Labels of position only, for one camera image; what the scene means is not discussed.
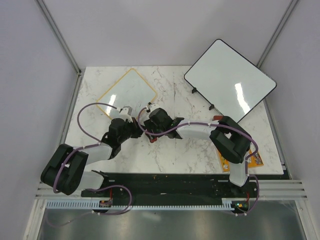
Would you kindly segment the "red heart-shaped eraser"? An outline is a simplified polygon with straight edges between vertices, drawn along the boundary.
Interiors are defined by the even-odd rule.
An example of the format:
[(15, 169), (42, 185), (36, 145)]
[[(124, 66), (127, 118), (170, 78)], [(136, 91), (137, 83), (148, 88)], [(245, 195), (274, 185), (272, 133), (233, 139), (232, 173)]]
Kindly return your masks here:
[(152, 139), (150, 139), (149, 141), (150, 141), (150, 143), (154, 143), (154, 142), (157, 141), (157, 138), (152, 138)]

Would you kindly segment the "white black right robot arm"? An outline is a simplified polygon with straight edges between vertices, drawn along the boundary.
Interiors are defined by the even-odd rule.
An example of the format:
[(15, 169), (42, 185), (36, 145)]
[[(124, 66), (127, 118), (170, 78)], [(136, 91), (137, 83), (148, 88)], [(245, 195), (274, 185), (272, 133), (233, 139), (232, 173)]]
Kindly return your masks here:
[(212, 121), (192, 121), (183, 117), (171, 118), (157, 104), (143, 108), (147, 119), (139, 126), (146, 135), (170, 139), (198, 139), (211, 141), (220, 155), (229, 162), (229, 191), (235, 197), (247, 191), (249, 150), (252, 137), (228, 116), (215, 116)]

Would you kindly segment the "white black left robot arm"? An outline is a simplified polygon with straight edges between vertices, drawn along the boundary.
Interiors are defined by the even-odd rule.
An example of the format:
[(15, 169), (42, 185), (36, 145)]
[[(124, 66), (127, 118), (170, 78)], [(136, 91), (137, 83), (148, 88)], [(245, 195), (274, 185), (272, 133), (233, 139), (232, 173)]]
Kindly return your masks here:
[(54, 188), (55, 193), (71, 195), (79, 188), (86, 165), (115, 158), (126, 140), (137, 139), (142, 133), (134, 117), (131, 121), (114, 118), (98, 143), (77, 148), (65, 143), (59, 145), (40, 180)]

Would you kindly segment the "yellow-framed small whiteboard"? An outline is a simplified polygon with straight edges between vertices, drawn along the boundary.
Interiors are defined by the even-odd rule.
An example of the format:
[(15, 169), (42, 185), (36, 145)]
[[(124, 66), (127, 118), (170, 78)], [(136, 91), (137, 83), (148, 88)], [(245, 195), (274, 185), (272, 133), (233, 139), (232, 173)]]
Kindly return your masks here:
[(110, 119), (118, 117), (119, 112), (105, 104), (118, 108), (131, 107), (131, 116), (136, 118), (140, 110), (152, 103), (157, 95), (151, 84), (136, 69), (131, 68), (98, 98), (100, 104), (97, 107)]

